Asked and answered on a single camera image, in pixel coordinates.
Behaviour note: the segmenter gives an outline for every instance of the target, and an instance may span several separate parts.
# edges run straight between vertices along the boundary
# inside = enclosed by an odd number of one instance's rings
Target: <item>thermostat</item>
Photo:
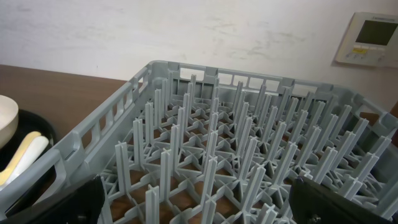
[[[398,65],[398,16],[356,12],[336,55],[337,62]]]

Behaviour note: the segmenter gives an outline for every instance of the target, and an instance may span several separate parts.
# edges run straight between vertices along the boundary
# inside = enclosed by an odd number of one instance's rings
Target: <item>yellow spoon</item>
[[[32,143],[33,139],[41,134],[37,131],[32,131],[27,136],[25,136],[24,140],[22,140],[21,144],[19,145],[17,151],[15,152],[14,156],[12,157],[10,163],[8,163],[7,167],[0,172],[0,185],[4,184],[8,177],[12,174],[14,169],[17,167],[20,159],[25,154],[26,149]]]

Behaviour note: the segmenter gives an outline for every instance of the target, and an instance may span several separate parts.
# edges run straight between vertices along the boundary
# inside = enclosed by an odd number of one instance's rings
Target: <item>black object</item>
[[[104,201],[101,177],[92,175],[0,224],[97,224]]]
[[[42,133],[49,140],[48,146],[44,149],[42,156],[55,143],[57,143],[57,134],[52,125],[42,117],[26,110],[18,111],[18,127],[10,139],[10,141],[0,149],[0,171],[3,171],[25,136],[32,131]],[[47,171],[31,188],[29,188],[6,212],[6,216],[10,217],[17,212],[31,206],[43,193],[43,189],[49,187],[51,180],[55,178],[55,169],[51,168]]]
[[[289,203],[297,224],[391,224],[306,177],[293,181]]]

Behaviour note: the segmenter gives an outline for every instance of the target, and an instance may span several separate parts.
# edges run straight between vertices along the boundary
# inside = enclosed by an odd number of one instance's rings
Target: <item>plastic crate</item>
[[[366,108],[379,115],[372,126],[360,117]],[[57,178],[39,201],[101,174],[107,197],[99,223],[158,223],[159,202],[171,223],[198,214],[201,223],[295,223],[287,199],[298,175],[391,218],[398,176],[383,184],[370,171],[397,127],[391,114],[340,86],[155,61],[0,192],[0,220],[53,166]],[[131,172],[144,174],[131,184]],[[144,202],[130,196],[147,186]],[[196,206],[170,201],[184,191]],[[132,208],[113,220],[110,206],[121,198]],[[224,217],[221,198],[237,212]]]

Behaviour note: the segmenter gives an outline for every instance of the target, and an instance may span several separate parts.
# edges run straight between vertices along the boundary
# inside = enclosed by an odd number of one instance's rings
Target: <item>black plate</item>
[[[42,117],[29,111],[19,110],[18,119],[18,127],[15,134],[10,141],[0,149],[0,171],[3,171],[7,167],[22,140],[30,132],[38,131],[49,140],[48,146],[41,155],[47,152],[58,141],[54,128]],[[10,217],[31,206],[50,186],[54,178],[55,169],[52,167],[9,208],[6,212],[6,216]]]

